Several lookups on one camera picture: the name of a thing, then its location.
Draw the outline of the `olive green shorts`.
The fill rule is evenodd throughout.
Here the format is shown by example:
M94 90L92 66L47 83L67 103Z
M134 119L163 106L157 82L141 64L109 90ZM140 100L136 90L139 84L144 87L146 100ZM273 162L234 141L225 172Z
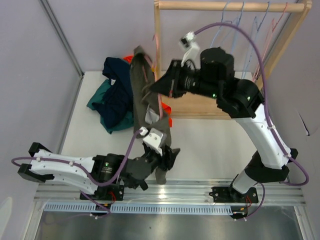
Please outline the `olive green shorts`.
M172 136L169 126L169 115L163 109L163 118L159 116L157 93L150 91L150 86L155 82L151 57L142 46L133 50L130 63L130 83L133 92L133 131L141 127L155 128L166 134L163 146L172 145Z

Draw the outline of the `pink hanger with olive shorts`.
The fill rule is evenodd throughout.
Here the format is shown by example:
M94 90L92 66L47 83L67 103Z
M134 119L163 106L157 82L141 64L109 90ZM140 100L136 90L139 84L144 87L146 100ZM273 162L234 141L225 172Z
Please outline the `pink hanger with olive shorts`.
M150 69L152 70L153 75L154 75L154 83L151 85L150 90L153 93L157 93L159 119L161 120L164 116L164 110L162 107L162 97L161 97L161 93L160 93L160 85L158 84L158 80L159 80L159 66L158 66L158 64L160 63L158 60L158 57L160 56L159 55L160 45L159 45L159 38L156 33L153 35L152 40L155 41L155 61L150 66Z

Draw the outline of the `teal green shorts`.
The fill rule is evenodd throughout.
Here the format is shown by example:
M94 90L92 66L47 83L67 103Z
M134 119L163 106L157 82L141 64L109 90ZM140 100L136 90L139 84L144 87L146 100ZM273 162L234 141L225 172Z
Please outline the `teal green shorts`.
M94 104L102 104L103 103L103 97L106 94L107 90L111 87L109 84L109 80L106 79L96 90L96 92L93 94L93 96L90 98L86 106L91 109L92 111L95 111ZM134 117L133 113L128 111L124 118L114 127L108 128L105 125L105 118L101 115L100 116L100 124L104 127L104 129L111 135L113 132L116 131L122 131L129 129L133 127L134 125Z

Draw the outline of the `navy blue shorts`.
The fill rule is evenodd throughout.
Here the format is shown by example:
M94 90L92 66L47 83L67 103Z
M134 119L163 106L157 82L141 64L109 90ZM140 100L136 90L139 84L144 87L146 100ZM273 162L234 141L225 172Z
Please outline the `navy blue shorts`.
M103 119L104 125L114 128L133 112L133 90L130 80L130 64L121 58L107 57L102 75L107 78L109 88L102 94L101 102L92 106Z

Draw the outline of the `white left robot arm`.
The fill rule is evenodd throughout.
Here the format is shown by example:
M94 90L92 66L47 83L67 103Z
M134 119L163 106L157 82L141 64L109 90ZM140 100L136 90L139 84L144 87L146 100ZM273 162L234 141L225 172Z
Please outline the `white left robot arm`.
M180 148L163 147L163 154L144 148L144 154L133 159L109 153L92 157L70 157L54 154L38 142L30 149L30 163L23 163L17 173L25 180L43 184L64 184L99 201L123 200L124 189L148 189L146 179L155 170L168 171L175 163Z

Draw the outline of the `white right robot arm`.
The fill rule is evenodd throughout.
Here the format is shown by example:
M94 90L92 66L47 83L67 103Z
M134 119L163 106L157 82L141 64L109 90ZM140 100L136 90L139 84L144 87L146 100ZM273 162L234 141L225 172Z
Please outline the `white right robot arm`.
M265 99L257 85L235 77L234 57L220 47L200 53L199 69L191 68L193 64L190 59L173 59L150 90L170 98L192 93L215 99L217 107L244 129L256 148L248 165L229 187L220 196L212 191L212 197L220 203L238 203L257 183L283 182L290 172L290 157L296 158L298 151L289 148L267 120Z

